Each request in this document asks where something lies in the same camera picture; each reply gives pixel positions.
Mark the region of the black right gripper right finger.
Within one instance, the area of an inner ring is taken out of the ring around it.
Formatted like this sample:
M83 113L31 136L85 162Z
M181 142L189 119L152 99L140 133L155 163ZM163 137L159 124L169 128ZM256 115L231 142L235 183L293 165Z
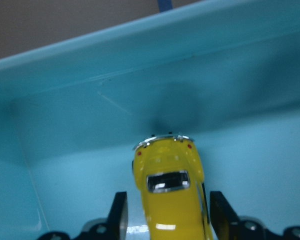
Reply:
M237 240L240 218L221 191L210 192L210 221L219 240Z

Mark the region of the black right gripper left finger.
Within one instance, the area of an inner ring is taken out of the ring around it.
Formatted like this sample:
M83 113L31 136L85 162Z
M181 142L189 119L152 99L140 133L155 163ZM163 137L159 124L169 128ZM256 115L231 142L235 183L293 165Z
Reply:
M128 195L126 191L116 192L112 202L107 225L110 240L125 240L128 229Z

